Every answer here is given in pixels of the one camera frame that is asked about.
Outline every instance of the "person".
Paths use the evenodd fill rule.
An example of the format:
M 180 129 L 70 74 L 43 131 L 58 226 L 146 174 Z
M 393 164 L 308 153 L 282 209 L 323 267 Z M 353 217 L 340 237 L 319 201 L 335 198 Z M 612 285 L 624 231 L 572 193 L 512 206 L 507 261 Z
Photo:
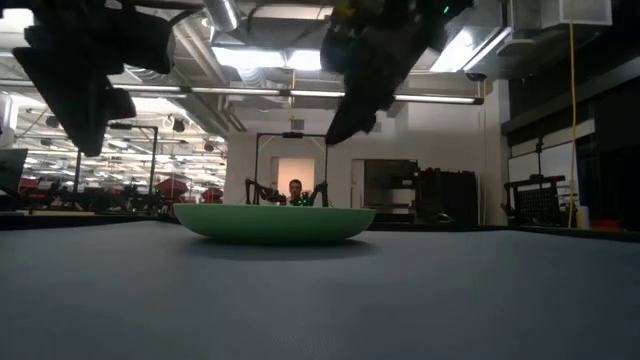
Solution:
M 296 202 L 302 196 L 302 182 L 298 179 L 293 179 L 289 182 L 289 194 L 290 197 L 287 199 L 289 204 Z

